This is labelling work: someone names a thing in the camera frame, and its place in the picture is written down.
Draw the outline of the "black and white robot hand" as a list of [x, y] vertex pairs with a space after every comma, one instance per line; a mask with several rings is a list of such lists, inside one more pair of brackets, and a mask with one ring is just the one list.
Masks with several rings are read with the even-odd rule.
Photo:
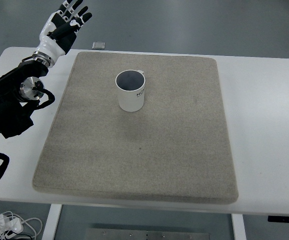
[[35, 57], [40, 56], [53, 65], [69, 52], [78, 31], [92, 17], [87, 6], [77, 11], [82, 3], [82, 0], [65, 0], [50, 15], [40, 32], [40, 43], [33, 54]]

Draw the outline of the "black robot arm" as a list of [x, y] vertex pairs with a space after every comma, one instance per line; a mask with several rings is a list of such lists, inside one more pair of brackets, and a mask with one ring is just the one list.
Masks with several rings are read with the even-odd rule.
[[33, 126], [33, 112], [55, 101], [40, 79], [54, 64], [50, 56], [35, 51], [0, 77], [0, 135], [4, 138], [21, 135]]

